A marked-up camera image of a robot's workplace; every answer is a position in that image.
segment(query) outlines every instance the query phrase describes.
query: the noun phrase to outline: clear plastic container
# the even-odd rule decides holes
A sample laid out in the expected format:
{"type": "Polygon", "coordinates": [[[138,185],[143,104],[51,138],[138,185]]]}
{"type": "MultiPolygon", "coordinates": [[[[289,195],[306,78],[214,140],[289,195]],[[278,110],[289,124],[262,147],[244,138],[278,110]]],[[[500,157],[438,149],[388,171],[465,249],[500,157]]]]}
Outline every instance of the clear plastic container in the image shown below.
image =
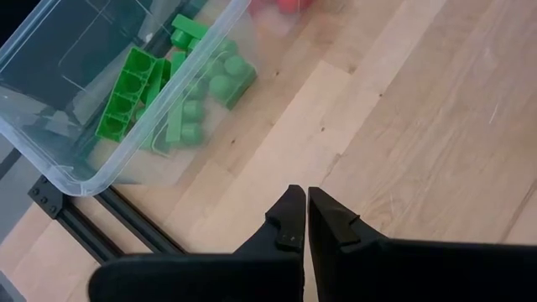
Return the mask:
{"type": "MultiPolygon", "coordinates": [[[[173,184],[203,146],[165,156],[141,146],[164,128],[185,88],[201,81],[222,43],[237,42],[239,54],[258,68],[249,3],[42,0],[0,49],[0,131],[68,195],[95,195],[113,182],[173,184]],[[128,51],[138,46],[165,57],[177,13],[211,27],[121,143],[97,137],[128,51]]],[[[207,141],[229,110],[210,97],[204,104],[207,141]]]]}

